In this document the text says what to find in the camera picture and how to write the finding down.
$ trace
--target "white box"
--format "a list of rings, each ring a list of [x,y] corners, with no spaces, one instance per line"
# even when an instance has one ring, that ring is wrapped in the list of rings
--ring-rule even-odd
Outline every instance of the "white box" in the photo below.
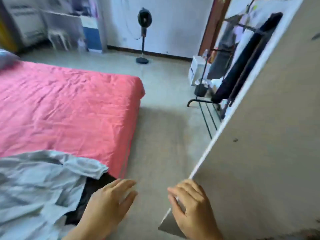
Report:
[[[189,81],[190,81],[190,86],[195,86],[195,81],[201,79],[203,70],[205,68],[206,60],[203,59],[201,56],[193,56],[193,60],[191,63],[191,67],[189,69]],[[205,75],[204,79],[207,78],[208,72],[210,69],[211,64],[208,63],[206,70],[205,70]]]

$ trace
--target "pink bed sheet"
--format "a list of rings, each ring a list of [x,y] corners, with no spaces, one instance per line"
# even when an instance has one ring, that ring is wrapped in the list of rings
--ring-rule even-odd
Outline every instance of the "pink bed sheet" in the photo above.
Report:
[[[0,71],[0,157],[57,150],[122,177],[144,94],[138,77],[20,62]]]

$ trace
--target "fan base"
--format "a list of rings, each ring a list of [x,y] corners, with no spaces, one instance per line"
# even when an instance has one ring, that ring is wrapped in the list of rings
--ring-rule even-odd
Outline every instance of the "fan base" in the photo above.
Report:
[[[138,58],[136,58],[136,62],[137,62],[138,64],[148,64],[148,63],[149,63],[149,60],[146,59],[146,58],[143,58],[143,57],[138,57]]]

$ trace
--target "power cord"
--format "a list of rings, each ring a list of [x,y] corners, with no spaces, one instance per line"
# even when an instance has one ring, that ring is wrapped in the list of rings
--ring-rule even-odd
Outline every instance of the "power cord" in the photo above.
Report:
[[[134,37],[134,35],[132,34],[129,26],[128,26],[127,16],[126,16],[126,13],[125,13],[125,9],[124,9],[122,0],[121,0],[121,9],[122,9],[122,14],[123,14],[123,16],[124,16],[125,25],[126,25],[126,27],[127,27],[127,29],[128,29],[128,32],[130,33],[130,35],[132,36],[133,39],[135,39],[135,40],[141,39],[141,36],[140,36],[138,39],[136,39],[136,38]]]

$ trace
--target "wooden door frame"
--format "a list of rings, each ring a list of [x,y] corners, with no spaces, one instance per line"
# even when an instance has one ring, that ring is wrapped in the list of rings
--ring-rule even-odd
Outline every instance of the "wooden door frame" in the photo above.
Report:
[[[211,44],[214,44],[218,38],[223,19],[226,16],[231,0],[224,0],[223,8],[221,9],[221,11],[215,10],[218,5],[222,5],[222,3],[218,3],[221,1],[223,0],[213,1],[198,55],[202,55],[206,49],[210,49]]]

